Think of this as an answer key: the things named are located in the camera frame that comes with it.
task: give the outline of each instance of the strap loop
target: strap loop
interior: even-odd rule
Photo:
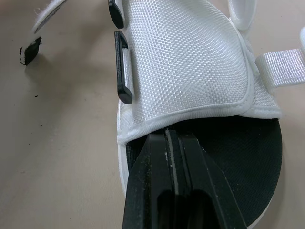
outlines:
[[[228,0],[228,2],[234,25],[241,31],[249,29],[255,15],[256,0]]]

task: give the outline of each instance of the white woven fabric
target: white woven fabric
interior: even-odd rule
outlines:
[[[305,59],[301,49],[267,53],[259,56],[256,64],[271,93],[279,86],[305,82]]]
[[[218,9],[205,0],[131,0],[123,6],[134,102],[120,102],[119,143],[181,120],[250,109],[247,48]]]

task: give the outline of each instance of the black buckle loop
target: black buckle loop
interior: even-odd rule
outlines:
[[[123,49],[128,49],[128,44],[121,31],[114,32],[116,49],[116,70],[118,77],[118,96],[125,104],[132,104],[132,93],[125,86]]]

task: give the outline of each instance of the black strap tip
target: black strap tip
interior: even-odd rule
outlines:
[[[34,58],[37,56],[39,51],[39,46],[41,44],[41,37],[37,38],[29,47],[24,51],[24,62],[21,62],[23,65],[27,66],[31,63]]]

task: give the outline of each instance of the padded strap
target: padded strap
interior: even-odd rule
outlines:
[[[50,18],[60,9],[68,0],[52,0],[51,3],[39,14],[36,23],[24,46],[20,49],[20,62],[28,65],[37,55],[41,37],[40,29],[50,20]]]
[[[305,83],[305,29],[301,31],[301,43],[302,49],[266,53],[256,59],[268,92],[279,86]]]
[[[256,10],[256,0],[228,0],[230,17],[242,31],[249,29]]]

